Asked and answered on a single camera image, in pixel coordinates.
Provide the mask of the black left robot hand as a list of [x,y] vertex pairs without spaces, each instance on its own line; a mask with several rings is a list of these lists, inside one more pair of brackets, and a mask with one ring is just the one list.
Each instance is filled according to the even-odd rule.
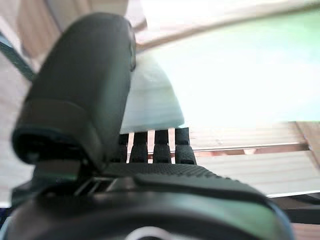
[[157,135],[120,133],[135,34],[123,16],[93,13],[59,38],[32,81],[11,134],[34,166],[11,194],[6,240],[292,240],[290,219],[253,187],[197,165],[177,129],[175,163]]

